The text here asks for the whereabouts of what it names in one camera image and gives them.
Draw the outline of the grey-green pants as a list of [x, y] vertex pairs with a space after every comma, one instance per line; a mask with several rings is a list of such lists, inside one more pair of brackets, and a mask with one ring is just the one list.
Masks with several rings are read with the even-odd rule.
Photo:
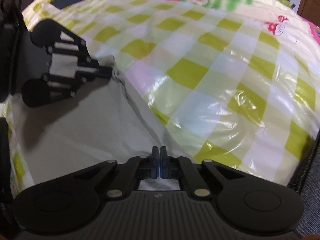
[[85, 83], [76, 96], [29, 108], [20, 95], [5, 104], [9, 125], [11, 191], [116, 160], [125, 163], [164, 146], [170, 155], [185, 152], [116, 67], [112, 55], [99, 59], [113, 67], [109, 80]]

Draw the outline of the green white checkered sheet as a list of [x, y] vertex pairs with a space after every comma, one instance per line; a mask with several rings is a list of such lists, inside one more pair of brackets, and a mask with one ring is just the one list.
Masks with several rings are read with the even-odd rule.
[[65, 9], [51, 1], [35, 0], [24, 10], [28, 29], [51, 18], [83, 38], [98, 61], [112, 55], [185, 157], [289, 183], [319, 131], [319, 60], [136, 58], [82, 34], [89, 0]]

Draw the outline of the brown wooden door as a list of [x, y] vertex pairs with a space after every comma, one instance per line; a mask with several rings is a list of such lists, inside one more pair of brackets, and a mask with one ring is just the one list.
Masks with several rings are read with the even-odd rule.
[[319, 0], [300, 0], [297, 14], [302, 18], [319, 26], [320, 21], [320, 1]]

